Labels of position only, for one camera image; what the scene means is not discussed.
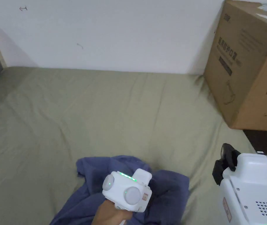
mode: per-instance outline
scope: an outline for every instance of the crumpled blue fabric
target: crumpled blue fabric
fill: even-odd
[[[51,225],[91,224],[96,211],[105,197],[102,184],[112,171],[132,176],[141,168],[151,173],[151,168],[132,156],[90,157],[76,162],[78,175],[86,182],[68,199],[63,208],[51,221]],[[143,213],[134,213],[127,225],[179,224],[188,200],[189,178],[171,171],[160,170],[152,173],[149,187],[152,196]]]

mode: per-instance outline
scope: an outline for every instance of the black clamp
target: black clamp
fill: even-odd
[[[221,159],[215,162],[213,167],[212,176],[217,185],[221,184],[223,180],[223,171],[229,167],[231,171],[235,171],[237,166],[237,157],[241,154],[235,150],[230,144],[224,143],[221,149]]]

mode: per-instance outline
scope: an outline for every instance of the white controller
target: white controller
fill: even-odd
[[[138,168],[132,177],[122,172],[111,172],[105,178],[102,194],[115,203],[115,208],[144,212],[152,191],[148,187],[152,174]]]

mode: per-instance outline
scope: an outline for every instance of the hand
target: hand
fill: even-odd
[[[113,202],[105,200],[99,206],[92,225],[119,225],[123,220],[130,220],[131,217],[132,212],[116,209]]]

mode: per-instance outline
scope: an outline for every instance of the box flap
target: box flap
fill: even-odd
[[[247,1],[233,1],[233,0],[227,0],[229,4],[259,18],[261,21],[267,23],[267,18],[264,18],[260,15],[267,16],[267,11],[264,11],[262,9],[259,9],[259,7],[262,6],[261,3],[258,2],[247,2]]]

